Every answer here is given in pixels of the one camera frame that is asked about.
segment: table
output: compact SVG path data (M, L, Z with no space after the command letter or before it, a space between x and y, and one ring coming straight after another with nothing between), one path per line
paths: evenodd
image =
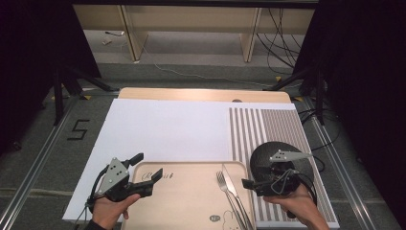
M256 120L257 116L252 116L248 119L250 115L241 114L241 112L249 113L254 110L259 117L262 116L261 112L265 112L268 116L267 119L275 118L275 121L279 120L280 123L276 126L264 125L262 117ZM96 177L95 173L98 173L97 168L103 161L108 161L114 156L124 160L134 154L134 151L143 150L145 151L145 161L235 160L247 166L249 153L256 147L252 143L257 142L255 140L257 137L245 137L257 135L251 134L252 132L249 131L242 131L249 126L254 128L252 125L243 124L244 121L241 119L245 119L245 116L246 124L251 122L258 124L258 132L265 133L269 129L275 131L268 134L269 136L265 134L259 137L261 138L258 140L259 143L267 140L280 140L287 143L290 141L293 142L291 145L297 146L299 150L309 151L296 108L284 92L167 88L122 89L119 98L110 107L98 141L92 150L63 219L73 221L78 217L80 204L85 200L87 191L90 191L92 180ZM228 133L230 127L236 127L237 123L240 123L241 128L234 128L231 131L233 134ZM245 143L244 141L237 142L236 139L252 139L252 141ZM245 148L231 147L230 143ZM314 160L310 161L313 168L317 169ZM325 214L330 227L338 228L337 219L330 206L320 175L317 170L314 171L314 174L321 211ZM259 213L256 216L258 228L303 227L298 221L288 219L279 206L269 204L266 206L262 204L263 200L260 197L253 197L254 210Z

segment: gray floor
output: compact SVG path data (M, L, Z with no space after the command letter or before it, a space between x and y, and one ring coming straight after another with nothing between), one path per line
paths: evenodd
M291 72L287 65L274 57L268 58L266 50L257 40L250 63L243 61L237 34L202 34L202 33L151 33L147 40L142 58L133 63L130 58L124 36L107 35L104 32L86 31L94 57L99 64L102 81L115 87L189 87L189 88L225 88L261 90L276 83L277 74L268 68L284 73ZM105 46L102 41L109 36L112 43ZM295 35L299 42L302 35ZM286 36L289 48L299 51L291 36ZM287 60L282 50L275 49ZM292 97L299 96L298 85L294 82L284 90ZM83 88L91 89L93 85L82 81ZM102 128L108 108L117 94L100 90L86 91L88 100L71 97L65 100L70 110L66 122L60 127L61 132L50 147L49 155L35 179L30 195L27 197L11 229L74 229L74 224L62 220L64 209L75 190L87 158ZM0 159L0 210L3 212L11 202L15 191L30 172L35 158L44 151L43 146L53 131L55 105L53 93L44 100L44 109L37 112L31 126L21 138L22 150L11 149ZM312 100L293 101L298 111L312 107ZM375 229L400 229L385 201L374 187L361 163L356 161L356 153L351 146L346 132L342 129L339 118L333 111L324 113L327 135L334 140L334 148L350 175L351 182L368 209ZM72 128L78 119L87 119L80 128L87 129L81 141L68 141L69 137L78 135ZM316 131L316 119L304 124L304 131L312 149L324 143ZM331 156L325 148L313 151L324 163L318 162L320 173L326 186L327 194L341 229L365 229L354 213L351 201L342 187L339 174L334 170Z

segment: fork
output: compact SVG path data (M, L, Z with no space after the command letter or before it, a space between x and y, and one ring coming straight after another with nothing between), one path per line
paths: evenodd
M242 221L241 216L239 215L239 213L238 213L238 211L236 209L236 206L234 205L233 201L230 198L230 195L228 193L226 180L224 179L224 175L223 175L222 171L217 172L217 183L218 183L218 187L220 187L220 190L223 191L226 194L226 196L227 196L227 198L228 198L228 200L229 200L229 202L231 204L231 207L233 209L233 212L234 212L234 214L235 214L235 216L237 218L239 226L241 227L242 230L246 230L245 224Z

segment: white sheet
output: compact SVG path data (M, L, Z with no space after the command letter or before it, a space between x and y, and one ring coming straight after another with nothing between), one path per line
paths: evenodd
M63 219L79 217L97 175L113 157L124 161L143 152L144 161L231 160L230 107L296 109L293 103L114 100Z

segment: tray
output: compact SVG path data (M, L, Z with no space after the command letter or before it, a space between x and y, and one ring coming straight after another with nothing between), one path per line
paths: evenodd
M241 178L247 178L247 170L242 163L143 162L135 168L133 182L149 180L161 168L164 175L154 185L152 196L139 199L128 208L129 219L124 220L122 230L239 230L227 196L216 180L216 172L221 171L223 164L255 225L251 193L241 183Z

